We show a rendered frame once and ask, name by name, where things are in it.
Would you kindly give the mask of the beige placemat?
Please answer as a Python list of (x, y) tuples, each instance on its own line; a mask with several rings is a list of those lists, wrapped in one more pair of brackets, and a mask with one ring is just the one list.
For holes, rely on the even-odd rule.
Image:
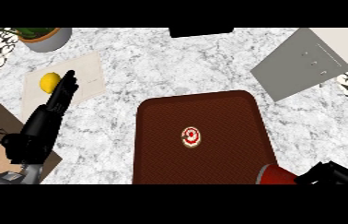
[(46, 73), (52, 72), (64, 76), (69, 70), (76, 71), (76, 78), (79, 80), (79, 90), (74, 94), (72, 104), (82, 103), (107, 91), (98, 52), (89, 53), (76, 59), (29, 73), (26, 76), (23, 96), (23, 122), (27, 121), (38, 107), (45, 104), (49, 99), (49, 95), (41, 88), (42, 77)]

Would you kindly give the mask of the flat grey door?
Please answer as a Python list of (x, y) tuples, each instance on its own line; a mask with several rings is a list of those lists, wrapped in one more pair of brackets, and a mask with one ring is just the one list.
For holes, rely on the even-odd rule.
[(299, 28), (253, 69), (275, 101), (348, 72), (348, 28)]

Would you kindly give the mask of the red cylinder with grey rim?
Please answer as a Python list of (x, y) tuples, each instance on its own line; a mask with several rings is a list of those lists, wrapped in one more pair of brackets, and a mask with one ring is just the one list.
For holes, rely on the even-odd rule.
[(257, 175), (257, 184), (296, 184), (297, 175), (276, 164), (268, 164)]

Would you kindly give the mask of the black appliance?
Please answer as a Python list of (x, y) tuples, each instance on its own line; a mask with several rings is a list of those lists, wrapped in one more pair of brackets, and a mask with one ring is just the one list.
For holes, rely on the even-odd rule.
[(170, 36), (173, 38), (195, 37), (203, 35), (215, 35), (231, 33), (234, 28), (170, 28)]

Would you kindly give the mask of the grey pot with green plant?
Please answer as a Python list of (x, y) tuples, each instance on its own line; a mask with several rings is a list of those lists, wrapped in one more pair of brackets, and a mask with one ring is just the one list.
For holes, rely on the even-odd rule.
[(72, 28), (17, 28), (21, 42), (38, 53), (57, 51), (69, 43)]

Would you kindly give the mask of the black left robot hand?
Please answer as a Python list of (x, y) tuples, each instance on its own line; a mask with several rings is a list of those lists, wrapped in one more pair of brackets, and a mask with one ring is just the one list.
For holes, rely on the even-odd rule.
[(58, 114), (66, 114), (74, 94), (79, 90), (76, 71), (70, 70), (58, 84), (46, 103), (46, 109)]

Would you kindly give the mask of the white and dark patterned object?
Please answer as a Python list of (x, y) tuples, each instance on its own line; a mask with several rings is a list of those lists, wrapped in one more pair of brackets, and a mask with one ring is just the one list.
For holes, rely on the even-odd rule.
[(340, 89), (343, 90), (344, 95), (348, 97), (348, 73), (344, 73), (338, 76)]

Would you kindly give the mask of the yellow lemon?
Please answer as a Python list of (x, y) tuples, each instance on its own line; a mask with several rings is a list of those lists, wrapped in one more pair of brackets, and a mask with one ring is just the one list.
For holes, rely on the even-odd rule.
[(61, 75), (55, 72), (48, 73), (41, 80), (41, 88), (42, 90), (51, 94), (61, 82)]

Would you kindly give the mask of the brown rectangular tray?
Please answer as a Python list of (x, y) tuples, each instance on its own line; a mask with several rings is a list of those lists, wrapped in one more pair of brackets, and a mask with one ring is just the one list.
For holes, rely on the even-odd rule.
[[(188, 148), (184, 129), (201, 130)], [(256, 183), (276, 162), (253, 94), (246, 90), (148, 99), (138, 108), (136, 184)]]

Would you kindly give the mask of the brown wooden board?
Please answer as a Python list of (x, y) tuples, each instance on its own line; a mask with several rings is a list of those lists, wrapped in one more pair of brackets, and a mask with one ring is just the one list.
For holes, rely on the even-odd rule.
[[(5, 133), (20, 133), (23, 127), (24, 127), (23, 122), (10, 112), (7, 107), (0, 104), (0, 139), (5, 136)], [(41, 181), (45, 180), (49, 173), (58, 167), (61, 161), (63, 161), (61, 156), (58, 155), (55, 151), (52, 151), (43, 164), (43, 173), (42, 173)], [(5, 148), (0, 146), (0, 172), (20, 171), (20, 170), (21, 170), (20, 165), (10, 164), (10, 160), (7, 159), (7, 154), (5, 154)]]

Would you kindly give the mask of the red and white can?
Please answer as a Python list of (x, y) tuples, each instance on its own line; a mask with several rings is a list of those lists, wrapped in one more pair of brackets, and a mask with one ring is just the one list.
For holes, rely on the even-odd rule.
[(182, 141), (188, 148), (195, 148), (201, 145), (201, 130), (197, 127), (189, 126), (184, 129)]

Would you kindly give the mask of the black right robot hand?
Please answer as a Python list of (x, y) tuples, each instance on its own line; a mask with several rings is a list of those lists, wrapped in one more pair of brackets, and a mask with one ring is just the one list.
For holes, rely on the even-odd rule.
[(316, 166), (294, 179), (297, 184), (348, 184), (348, 168), (337, 162), (319, 162)]

